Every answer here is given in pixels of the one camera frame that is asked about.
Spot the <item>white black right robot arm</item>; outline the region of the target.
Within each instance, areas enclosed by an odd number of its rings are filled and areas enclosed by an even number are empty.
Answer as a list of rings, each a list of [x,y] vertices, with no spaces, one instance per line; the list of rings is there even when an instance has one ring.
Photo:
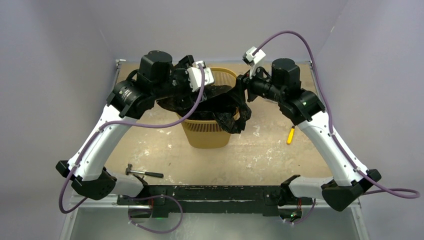
[[[278,204],[292,204],[299,198],[321,199],[341,212],[382,176],[360,163],[352,152],[339,149],[324,104],[314,92],[301,87],[300,76],[301,69],[292,59],[279,58],[271,63],[270,72],[258,67],[236,79],[247,91],[248,102],[257,97],[276,102],[280,112],[309,138],[332,173],[326,178],[293,175],[281,184]]]

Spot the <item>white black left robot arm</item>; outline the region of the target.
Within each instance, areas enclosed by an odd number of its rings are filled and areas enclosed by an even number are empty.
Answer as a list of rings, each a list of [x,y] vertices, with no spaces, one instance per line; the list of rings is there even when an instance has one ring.
[[[108,171],[105,164],[122,137],[139,125],[155,102],[190,97],[193,112],[214,83],[212,71],[203,61],[185,56],[177,64],[170,54],[152,50],[141,57],[138,69],[118,82],[106,100],[102,114],[83,146],[67,161],[56,165],[58,172],[79,195],[100,200],[109,194],[129,196],[138,205],[146,203],[149,191],[138,176]]]

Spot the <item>black plastic trash bag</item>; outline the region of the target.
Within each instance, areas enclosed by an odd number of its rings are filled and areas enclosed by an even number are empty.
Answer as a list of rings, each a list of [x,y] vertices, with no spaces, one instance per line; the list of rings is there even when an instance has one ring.
[[[201,100],[195,111],[188,117],[189,120],[214,120],[227,133],[240,134],[246,128],[251,118],[252,110],[247,105],[245,90],[236,85],[227,92],[225,86],[206,87],[205,100]],[[157,100],[157,104],[181,117],[192,109],[198,94],[192,93],[185,97],[170,97]]]

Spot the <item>yellow plastic trash bin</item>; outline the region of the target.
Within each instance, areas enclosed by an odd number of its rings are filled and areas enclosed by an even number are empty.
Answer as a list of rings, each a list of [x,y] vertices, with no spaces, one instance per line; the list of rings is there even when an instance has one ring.
[[[236,73],[223,67],[211,67],[215,84],[236,85]],[[215,120],[186,119],[181,123],[188,143],[198,149],[217,149],[226,146],[231,134],[222,129]]]

